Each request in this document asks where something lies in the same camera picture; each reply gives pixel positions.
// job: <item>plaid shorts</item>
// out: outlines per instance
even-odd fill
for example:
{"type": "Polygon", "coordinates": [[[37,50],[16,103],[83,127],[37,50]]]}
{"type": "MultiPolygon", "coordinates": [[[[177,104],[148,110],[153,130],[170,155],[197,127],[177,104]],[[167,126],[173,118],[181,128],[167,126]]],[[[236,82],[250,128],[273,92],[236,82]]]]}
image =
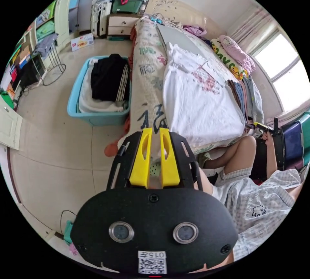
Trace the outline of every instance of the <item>plaid shorts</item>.
{"type": "Polygon", "coordinates": [[[219,173],[215,184],[213,185],[212,196],[219,200],[222,204],[226,202],[228,191],[232,184],[238,180],[249,177],[252,167],[236,170],[225,174],[224,169],[219,173]]]}

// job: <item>screw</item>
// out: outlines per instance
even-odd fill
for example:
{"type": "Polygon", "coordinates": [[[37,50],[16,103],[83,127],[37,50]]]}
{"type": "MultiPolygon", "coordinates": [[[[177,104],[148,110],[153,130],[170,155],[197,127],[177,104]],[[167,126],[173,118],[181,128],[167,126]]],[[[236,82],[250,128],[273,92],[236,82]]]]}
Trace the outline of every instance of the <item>screw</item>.
{"type": "Polygon", "coordinates": [[[158,200],[159,200],[159,197],[158,197],[158,195],[156,195],[156,194],[151,194],[151,195],[149,196],[149,201],[150,201],[150,202],[158,202],[158,200]]]}
{"type": "Polygon", "coordinates": [[[221,253],[222,253],[222,254],[226,254],[226,253],[229,252],[229,251],[230,251],[230,245],[229,245],[229,244],[225,245],[225,246],[221,249],[221,253]]]}

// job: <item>qr code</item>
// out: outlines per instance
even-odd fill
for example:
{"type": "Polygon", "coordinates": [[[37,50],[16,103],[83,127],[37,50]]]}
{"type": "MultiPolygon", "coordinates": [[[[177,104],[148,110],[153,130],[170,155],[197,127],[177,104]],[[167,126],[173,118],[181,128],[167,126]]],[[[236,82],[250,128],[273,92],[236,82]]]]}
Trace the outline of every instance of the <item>qr code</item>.
{"type": "Polygon", "coordinates": [[[166,260],[139,259],[140,274],[166,274],[166,260]]]}

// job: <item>white drawer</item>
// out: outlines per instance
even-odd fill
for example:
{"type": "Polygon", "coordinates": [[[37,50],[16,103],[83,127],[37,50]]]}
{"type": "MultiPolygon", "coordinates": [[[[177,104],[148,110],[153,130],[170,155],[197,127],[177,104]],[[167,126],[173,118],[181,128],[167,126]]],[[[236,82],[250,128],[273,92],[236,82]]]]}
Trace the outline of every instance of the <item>white drawer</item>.
{"type": "Polygon", "coordinates": [[[130,35],[131,27],[109,26],[108,35],[130,35]]]}
{"type": "Polygon", "coordinates": [[[109,17],[109,26],[134,27],[138,17],[130,16],[111,16],[109,17]]]}

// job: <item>knee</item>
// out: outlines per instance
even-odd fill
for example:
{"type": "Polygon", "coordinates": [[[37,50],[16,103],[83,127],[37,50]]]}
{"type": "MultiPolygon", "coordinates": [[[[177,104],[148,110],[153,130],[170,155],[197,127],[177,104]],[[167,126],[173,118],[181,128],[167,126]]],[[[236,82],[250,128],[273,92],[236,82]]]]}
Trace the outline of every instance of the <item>knee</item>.
{"type": "Polygon", "coordinates": [[[253,136],[244,136],[240,142],[244,147],[247,147],[249,151],[256,152],[256,139],[253,136]]]}

